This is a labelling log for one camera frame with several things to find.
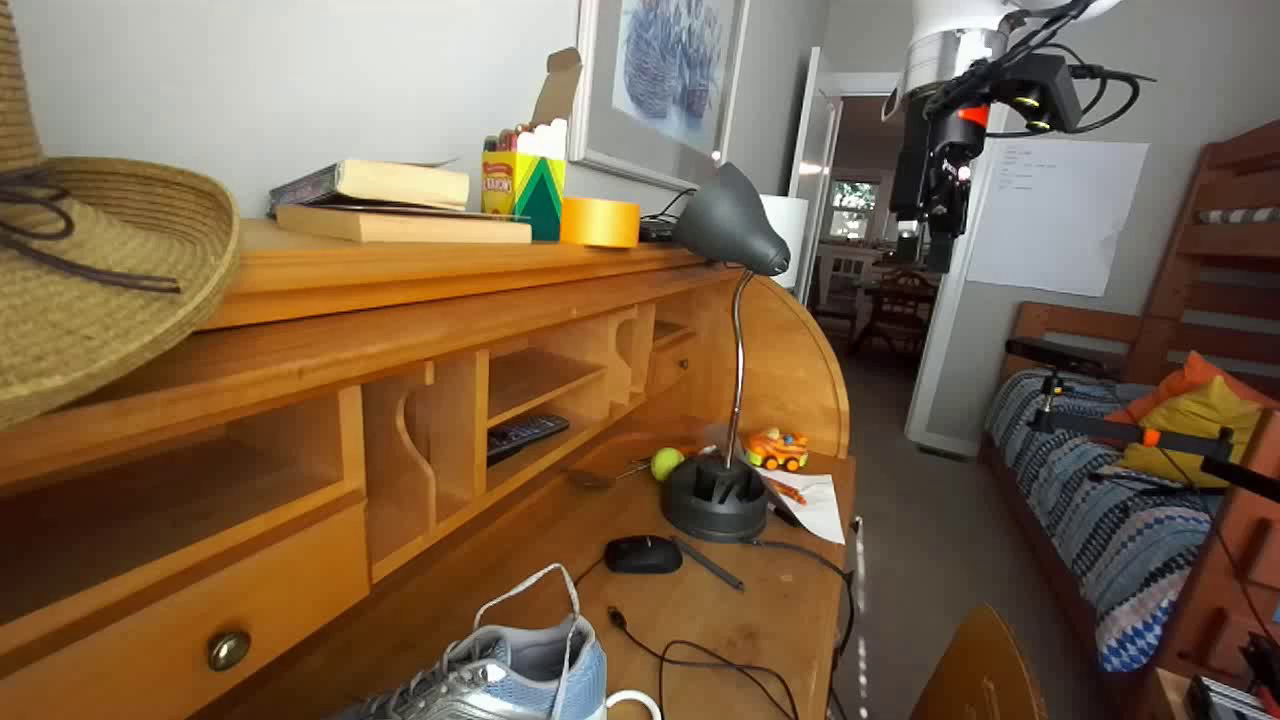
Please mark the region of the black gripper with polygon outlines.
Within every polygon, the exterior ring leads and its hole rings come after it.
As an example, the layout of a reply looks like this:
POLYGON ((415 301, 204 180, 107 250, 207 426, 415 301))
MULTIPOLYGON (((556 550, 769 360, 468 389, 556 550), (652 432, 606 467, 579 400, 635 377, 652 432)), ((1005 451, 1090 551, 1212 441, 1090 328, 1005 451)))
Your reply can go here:
POLYGON ((933 112, 924 101, 904 107, 904 149, 896 161, 892 217, 915 246, 927 271, 951 263, 967 224, 971 161, 982 154, 989 107, 959 106, 933 112))

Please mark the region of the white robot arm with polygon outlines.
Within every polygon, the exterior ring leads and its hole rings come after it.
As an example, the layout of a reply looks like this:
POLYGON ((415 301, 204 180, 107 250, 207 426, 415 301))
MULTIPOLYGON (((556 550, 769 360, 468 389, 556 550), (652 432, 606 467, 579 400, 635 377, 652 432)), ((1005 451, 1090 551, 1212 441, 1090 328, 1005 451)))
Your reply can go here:
POLYGON ((892 217, 919 270, 951 263, 967 228, 971 166, 993 141, 994 106, 1023 122, 1023 137, 1079 137, 1139 101, 1139 72, 1090 66, 1061 46, 1065 27, 1115 3, 910 0, 907 66, 892 93, 892 117, 904 122, 892 217))

